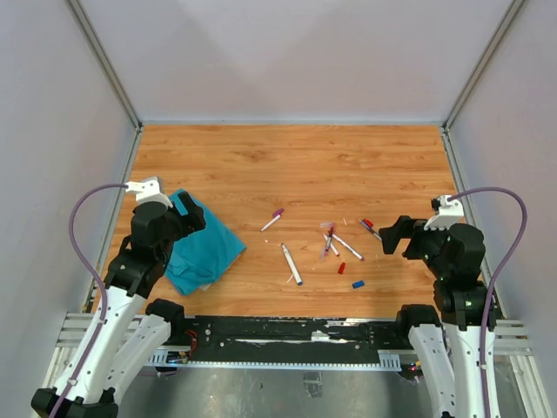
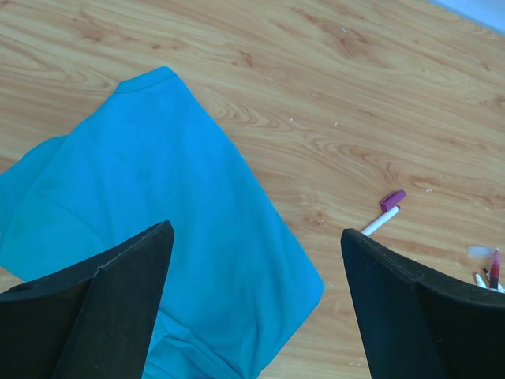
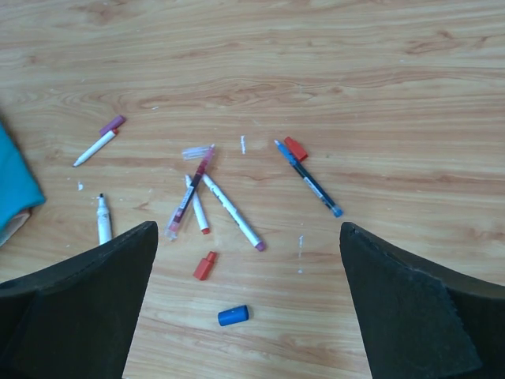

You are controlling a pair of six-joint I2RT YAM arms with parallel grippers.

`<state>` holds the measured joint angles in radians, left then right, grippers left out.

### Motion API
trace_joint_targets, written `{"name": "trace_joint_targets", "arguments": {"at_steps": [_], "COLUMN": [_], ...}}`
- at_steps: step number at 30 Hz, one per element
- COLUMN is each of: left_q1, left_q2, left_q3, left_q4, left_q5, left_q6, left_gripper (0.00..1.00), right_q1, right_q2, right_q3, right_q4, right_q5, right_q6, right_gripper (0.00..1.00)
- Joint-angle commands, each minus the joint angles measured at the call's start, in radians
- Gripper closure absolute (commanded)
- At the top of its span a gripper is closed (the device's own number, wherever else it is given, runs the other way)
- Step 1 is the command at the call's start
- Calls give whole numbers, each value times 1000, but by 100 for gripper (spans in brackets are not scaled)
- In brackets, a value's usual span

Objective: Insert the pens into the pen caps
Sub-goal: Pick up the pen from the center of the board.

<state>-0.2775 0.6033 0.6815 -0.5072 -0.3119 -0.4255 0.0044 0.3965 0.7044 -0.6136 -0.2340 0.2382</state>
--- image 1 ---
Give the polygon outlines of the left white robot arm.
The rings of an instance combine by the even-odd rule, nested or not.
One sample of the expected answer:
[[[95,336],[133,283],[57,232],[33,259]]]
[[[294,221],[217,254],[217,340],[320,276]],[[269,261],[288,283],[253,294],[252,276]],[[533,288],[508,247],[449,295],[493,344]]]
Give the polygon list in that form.
[[[115,417],[132,381],[164,343],[186,334],[185,311],[169,300],[145,301],[164,275],[175,242],[205,228],[204,211],[187,192],[133,211],[131,234],[102,282],[100,304],[74,357],[52,388],[31,400],[41,417]]]

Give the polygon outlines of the blue marker cap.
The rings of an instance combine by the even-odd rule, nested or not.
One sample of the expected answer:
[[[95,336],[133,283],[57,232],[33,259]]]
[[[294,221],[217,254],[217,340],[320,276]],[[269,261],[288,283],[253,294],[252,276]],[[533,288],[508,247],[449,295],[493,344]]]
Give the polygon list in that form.
[[[359,281],[356,281],[352,284],[352,288],[357,289],[357,288],[363,287],[364,285],[365,285],[365,282],[363,280],[359,280]]]

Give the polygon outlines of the white whiteboard marker purple end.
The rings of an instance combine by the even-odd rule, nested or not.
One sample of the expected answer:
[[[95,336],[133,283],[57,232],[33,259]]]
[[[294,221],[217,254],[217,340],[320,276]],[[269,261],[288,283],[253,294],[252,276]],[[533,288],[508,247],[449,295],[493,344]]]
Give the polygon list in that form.
[[[353,256],[355,256],[358,260],[360,261],[364,261],[365,257],[359,253],[358,251],[356,251],[352,246],[350,246],[347,242],[345,242],[343,239],[341,239],[337,234],[333,234],[332,237],[338,241],[345,249],[347,249]]]

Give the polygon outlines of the white blue deli marker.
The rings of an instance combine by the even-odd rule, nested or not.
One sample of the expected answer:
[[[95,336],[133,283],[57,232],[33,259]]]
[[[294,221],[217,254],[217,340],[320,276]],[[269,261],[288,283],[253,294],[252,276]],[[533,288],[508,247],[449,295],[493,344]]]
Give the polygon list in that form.
[[[287,263],[287,265],[289,266],[290,270],[291,270],[291,274],[293,279],[295,280],[296,284],[298,286],[302,286],[303,285],[303,280],[301,278],[301,275],[299,273],[298,268],[296,267],[296,264],[294,262],[294,259],[290,253],[290,251],[288,250],[286,244],[282,243],[281,244],[281,248],[283,251],[283,254],[285,256],[285,261]]]

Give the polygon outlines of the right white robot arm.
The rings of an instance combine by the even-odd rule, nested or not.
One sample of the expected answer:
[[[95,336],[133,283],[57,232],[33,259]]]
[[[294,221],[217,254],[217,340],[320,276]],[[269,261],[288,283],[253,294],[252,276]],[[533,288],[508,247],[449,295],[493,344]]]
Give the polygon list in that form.
[[[433,416],[500,416],[493,361],[496,318],[484,309],[491,297],[479,279],[483,233],[462,223],[429,231],[423,219],[401,216],[379,236],[386,254],[408,239],[404,258],[423,261],[435,278],[434,305],[404,305],[394,327],[395,340],[418,356]]]

